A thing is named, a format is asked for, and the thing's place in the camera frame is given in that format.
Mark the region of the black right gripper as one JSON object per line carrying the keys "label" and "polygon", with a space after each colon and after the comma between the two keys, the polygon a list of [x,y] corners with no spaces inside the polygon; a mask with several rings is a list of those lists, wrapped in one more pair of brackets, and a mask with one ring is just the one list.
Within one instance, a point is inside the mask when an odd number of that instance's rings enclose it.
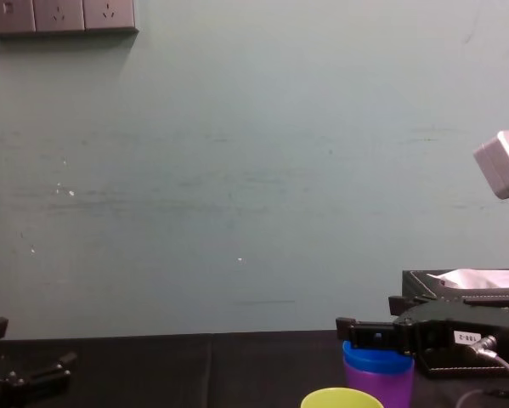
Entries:
{"label": "black right gripper", "polygon": [[389,313],[398,316],[393,323],[338,317],[337,338],[353,349],[403,355],[456,349],[467,356],[496,354],[509,362],[509,307],[428,301],[423,296],[390,296]]}

